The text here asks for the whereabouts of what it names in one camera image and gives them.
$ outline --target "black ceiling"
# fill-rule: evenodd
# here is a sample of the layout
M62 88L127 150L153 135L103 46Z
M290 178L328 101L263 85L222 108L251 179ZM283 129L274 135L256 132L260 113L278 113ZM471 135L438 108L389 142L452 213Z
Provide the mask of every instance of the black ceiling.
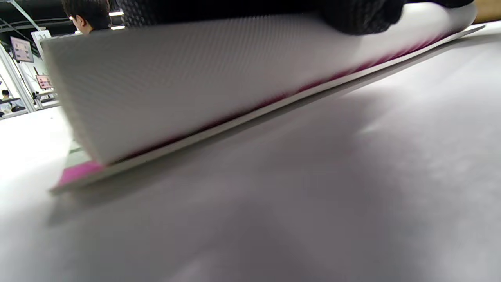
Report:
M51 35L71 34L76 28L64 13L60 0L16 0L30 17L46 27ZM112 11L118 10L115 1L110 1ZM121 24L120 17L112 17L113 25ZM10 41L10 36L33 41L31 32L36 29L7 0L0 0L0 40Z

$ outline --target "ceiling light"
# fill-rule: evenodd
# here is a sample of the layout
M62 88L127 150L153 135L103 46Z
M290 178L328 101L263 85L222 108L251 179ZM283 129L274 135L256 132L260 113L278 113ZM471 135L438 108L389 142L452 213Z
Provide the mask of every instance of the ceiling light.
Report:
M122 11L110 12L110 17L122 16L123 14L124 14L124 12L122 12Z

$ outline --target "gray surface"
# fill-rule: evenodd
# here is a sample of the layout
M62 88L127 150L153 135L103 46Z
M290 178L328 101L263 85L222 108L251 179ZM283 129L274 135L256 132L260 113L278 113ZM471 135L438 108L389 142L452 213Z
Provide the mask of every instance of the gray surface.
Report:
M501 37L453 47L3 207L0 280L499 281Z

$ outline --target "monitor screen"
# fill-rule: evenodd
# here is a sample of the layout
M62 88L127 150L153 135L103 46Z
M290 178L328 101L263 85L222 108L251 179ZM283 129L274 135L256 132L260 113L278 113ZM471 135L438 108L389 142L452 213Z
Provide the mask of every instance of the monitor screen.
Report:
M34 63L33 53L29 41L11 37L14 58L21 62Z
M41 89L52 88L52 82L48 75L37 75L38 85Z

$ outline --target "person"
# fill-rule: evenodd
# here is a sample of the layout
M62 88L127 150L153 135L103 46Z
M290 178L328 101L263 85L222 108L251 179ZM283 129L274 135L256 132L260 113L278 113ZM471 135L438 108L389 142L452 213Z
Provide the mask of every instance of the person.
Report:
M9 100L11 93L8 90L2 90L2 101Z
M2 101L11 100L11 93L8 90L2 90ZM8 103L2 103L0 105L0 110L2 113L16 112L26 109L23 103L19 100L10 101Z
M62 0L65 13L82 34L111 27L108 0Z

